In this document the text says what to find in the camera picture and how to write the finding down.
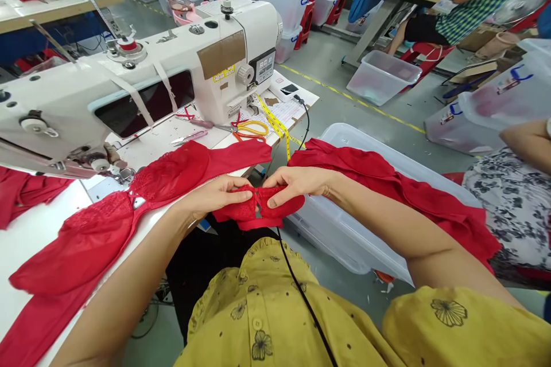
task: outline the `white sewing machine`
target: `white sewing machine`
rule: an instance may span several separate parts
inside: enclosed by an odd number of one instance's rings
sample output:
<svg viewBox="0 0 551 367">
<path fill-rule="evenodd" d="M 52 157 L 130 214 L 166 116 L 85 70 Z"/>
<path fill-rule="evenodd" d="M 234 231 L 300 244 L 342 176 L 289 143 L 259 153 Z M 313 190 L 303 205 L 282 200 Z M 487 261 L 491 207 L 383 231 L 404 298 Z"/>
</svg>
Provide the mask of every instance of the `white sewing machine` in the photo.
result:
<svg viewBox="0 0 551 367">
<path fill-rule="evenodd" d="M 110 133 L 135 136 L 192 101 L 204 120 L 235 118 L 270 85 L 281 18 L 266 2 L 208 6 L 197 12 L 211 17 L 168 35 L 111 41 L 105 53 L 2 85 L 0 163 L 90 178 L 116 164 Z"/>
</svg>

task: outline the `yellow scissors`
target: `yellow scissors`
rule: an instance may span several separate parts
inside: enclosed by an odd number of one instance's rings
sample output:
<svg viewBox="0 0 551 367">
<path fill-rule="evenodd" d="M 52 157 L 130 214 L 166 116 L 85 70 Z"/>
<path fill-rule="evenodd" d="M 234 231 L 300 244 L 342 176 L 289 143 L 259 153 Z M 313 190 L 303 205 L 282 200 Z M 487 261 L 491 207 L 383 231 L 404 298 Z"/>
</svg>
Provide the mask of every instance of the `yellow scissors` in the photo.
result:
<svg viewBox="0 0 551 367">
<path fill-rule="evenodd" d="M 250 128 L 249 126 L 251 125 L 260 126 L 263 130 L 259 131 L 258 129 Z M 241 138 L 254 138 L 266 143 L 265 136 L 270 132 L 266 124 L 257 120 L 248 120 L 246 122 L 239 123 L 237 126 L 214 125 L 214 127 L 228 132 L 233 132 L 234 136 L 239 141 L 242 140 Z"/>
</svg>

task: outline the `yellow tape measure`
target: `yellow tape measure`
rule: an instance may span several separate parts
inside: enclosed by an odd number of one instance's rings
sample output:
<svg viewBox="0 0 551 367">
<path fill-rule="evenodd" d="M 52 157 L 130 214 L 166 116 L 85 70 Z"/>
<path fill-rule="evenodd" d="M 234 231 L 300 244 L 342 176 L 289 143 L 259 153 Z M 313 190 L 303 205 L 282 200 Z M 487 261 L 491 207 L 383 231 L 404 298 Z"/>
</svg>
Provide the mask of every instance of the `yellow tape measure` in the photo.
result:
<svg viewBox="0 0 551 367">
<path fill-rule="evenodd" d="M 262 101 L 260 96 L 258 96 L 257 93 L 255 93 L 255 95 L 258 99 L 258 103 L 260 103 L 260 106 L 262 107 L 262 110 L 264 110 L 264 113 L 266 114 L 266 120 L 271 124 L 271 127 L 273 128 L 275 133 L 279 136 L 280 139 L 283 139 L 283 137 L 285 136 L 285 145 L 287 149 L 287 161 L 290 160 L 291 150 L 289 148 L 289 141 L 292 140 L 297 145 L 300 145 L 301 142 L 298 139 L 289 135 L 289 131 L 287 130 L 285 125 L 283 125 L 283 123 L 281 123 L 280 120 L 274 116 L 274 114 L 268 109 L 268 106 L 266 106 L 266 104 Z"/>
</svg>

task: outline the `woman's left hand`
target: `woman's left hand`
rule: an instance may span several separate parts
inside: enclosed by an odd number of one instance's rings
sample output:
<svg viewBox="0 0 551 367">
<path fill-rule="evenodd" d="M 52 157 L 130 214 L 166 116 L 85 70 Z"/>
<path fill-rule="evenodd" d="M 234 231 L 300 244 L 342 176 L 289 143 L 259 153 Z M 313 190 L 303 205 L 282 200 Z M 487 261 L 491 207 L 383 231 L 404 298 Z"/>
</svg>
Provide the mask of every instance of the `woman's left hand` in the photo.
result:
<svg viewBox="0 0 551 367">
<path fill-rule="evenodd" d="M 253 196 L 251 191 L 230 193 L 245 185 L 252 186 L 245 178 L 221 175 L 214 181 L 191 191 L 174 206 L 189 212 L 194 220 L 200 220 L 209 212 L 250 199 Z"/>
</svg>

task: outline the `person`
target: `person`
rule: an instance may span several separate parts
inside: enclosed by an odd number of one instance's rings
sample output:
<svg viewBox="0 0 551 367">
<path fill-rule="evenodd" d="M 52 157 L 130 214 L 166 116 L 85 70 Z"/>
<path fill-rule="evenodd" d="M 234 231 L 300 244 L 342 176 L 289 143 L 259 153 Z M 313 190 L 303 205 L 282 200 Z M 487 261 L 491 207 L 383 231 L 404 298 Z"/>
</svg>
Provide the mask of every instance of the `person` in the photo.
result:
<svg viewBox="0 0 551 367">
<path fill-rule="evenodd" d="M 452 0 L 458 4 L 448 15 L 417 14 L 400 24 L 386 52 L 393 56 L 404 40 L 433 45 L 456 45 L 476 30 L 507 0 Z"/>
<path fill-rule="evenodd" d="M 500 137 L 507 146 L 475 162 L 463 186 L 482 203 L 486 224 L 503 245 L 491 261 L 496 276 L 550 289 L 551 120 L 514 125 Z"/>
<path fill-rule="evenodd" d="M 243 185 L 223 175 L 174 203 L 92 298 L 51 366 L 112 365 L 179 245 L 199 231 L 193 223 L 251 198 L 228 193 Z M 551 325 L 429 219 L 336 171 L 282 167 L 264 183 L 282 185 L 268 207 L 302 194 L 330 198 L 405 258 L 417 291 L 393 301 L 379 332 L 364 311 L 319 285 L 286 243 L 262 237 L 239 267 L 207 282 L 175 366 L 551 365 Z M 186 282 L 216 251 L 197 257 L 180 268 Z"/>
</svg>

